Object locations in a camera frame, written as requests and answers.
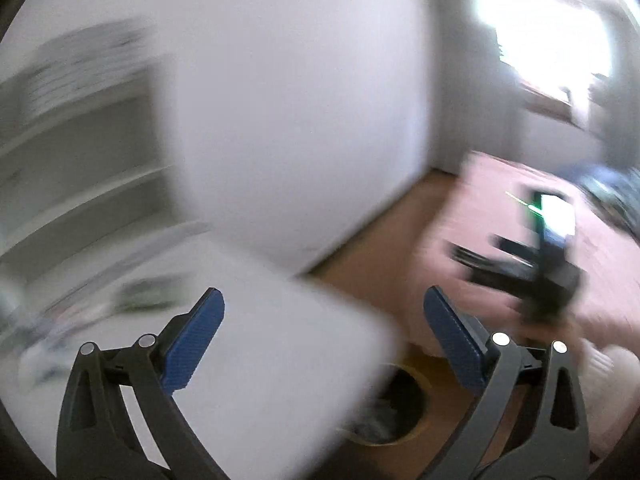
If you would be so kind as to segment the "black round trash bin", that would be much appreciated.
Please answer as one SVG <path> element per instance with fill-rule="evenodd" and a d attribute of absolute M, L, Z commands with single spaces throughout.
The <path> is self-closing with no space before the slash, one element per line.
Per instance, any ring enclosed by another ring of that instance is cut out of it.
<path fill-rule="evenodd" d="M 385 448 L 416 437 L 430 414 L 432 385 L 414 367 L 385 365 L 386 383 L 346 426 L 340 435 L 368 448 Z"/>

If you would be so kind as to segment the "grey-green crumpled blanket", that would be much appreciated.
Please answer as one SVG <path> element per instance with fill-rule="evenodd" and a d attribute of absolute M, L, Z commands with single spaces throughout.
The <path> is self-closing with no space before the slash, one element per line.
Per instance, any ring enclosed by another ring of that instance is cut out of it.
<path fill-rule="evenodd" d="M 572 180 L 610 226 L 639 241 L 639 169 L 604 165 L 580 167 Z"/>

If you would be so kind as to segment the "white desk shelf unit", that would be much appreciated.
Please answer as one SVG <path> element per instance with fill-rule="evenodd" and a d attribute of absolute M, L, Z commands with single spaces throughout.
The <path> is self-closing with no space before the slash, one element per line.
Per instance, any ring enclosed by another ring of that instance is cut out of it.
<path fill-rule="evenodd" d="M 1 84 L 1 262 L 32 283 L 117 237 L 190 222 L 134 18 L 42 44 Z"/>

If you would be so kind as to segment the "pink bed sheet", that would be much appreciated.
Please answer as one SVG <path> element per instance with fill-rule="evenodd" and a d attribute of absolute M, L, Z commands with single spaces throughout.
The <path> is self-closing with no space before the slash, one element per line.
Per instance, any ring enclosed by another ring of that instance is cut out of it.
<path fill-rule="evenodd" d="M 610 455 L 639 411 L 639 245 L 609 226 L 577 185 L 484 153 L 421 235 L 404 318 L 427 354 L 439 344 L 422 314 L 439 287 L 491 330 L 540 323 L 576 341 L 593 455 Z"/>

